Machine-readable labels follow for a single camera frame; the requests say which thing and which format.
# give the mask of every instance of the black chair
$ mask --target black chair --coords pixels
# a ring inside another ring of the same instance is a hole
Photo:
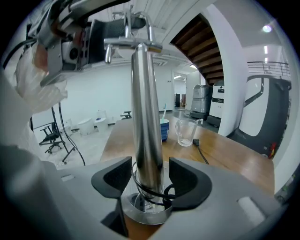
[[[130,119],[131,115],[130,115],[131,111],[124,111],[124,113],[122,115],[120,115],[120,117],[124,117],[123,119]]]
[[[40,130],[40,131],[44,131],[45,134],[46,134],[46,137],[43,139],[42,142],[39,143],[39,145],[48,145],[48,144],[51,144],[51,146],[48,148],[48,150],[46,152],[49,152],[50,154],[52,153],[52,149],[57,146],[59,147],[60,149],[62,149],[59,145],[59,143],[61,143],[62,141],[59,141],[59,142],[56,142],[55,140],[57,138],[60,137],[60,134],[59,134],[59,130],[57,128],[57,126],[55,125],[55,123],[51,123],[51,129],[50,129],[50,126],[47,126],[45,127],[44,129]]]

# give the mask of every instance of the round metal base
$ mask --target round metal base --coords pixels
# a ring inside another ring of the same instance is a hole
[[[164,162],[164,189],[171,184],[169,179],[169,163]],[[154,197],[151,201],[162,203],[162,198]],[[131,177],[122,196],[123,212],[136,222],[148,225],[163,224],[171,214],[172,207],[159,206],[146,201],[139,193],[137,186]]]

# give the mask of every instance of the stainless steel cylinder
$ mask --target stainless steel cylinder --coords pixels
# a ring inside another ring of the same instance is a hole
[[[161,193],[164,173],[158,98],[152,55],[145,44],[137,46],[131,64],[132,113],[138,179],[142,185]]]

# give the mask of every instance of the blue cup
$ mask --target blue cup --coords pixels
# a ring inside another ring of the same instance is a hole
[[[169,120],[160,119],[161,141],[166,141],[169,134]]]

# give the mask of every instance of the ceiling light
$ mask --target ceiling light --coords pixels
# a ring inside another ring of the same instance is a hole
[[[271,28],[269,25],[265,25],[265,26],[263,26],[262,30],[263,30],[264,32],[271,32],[271,31],[272,31],[272,28]]]

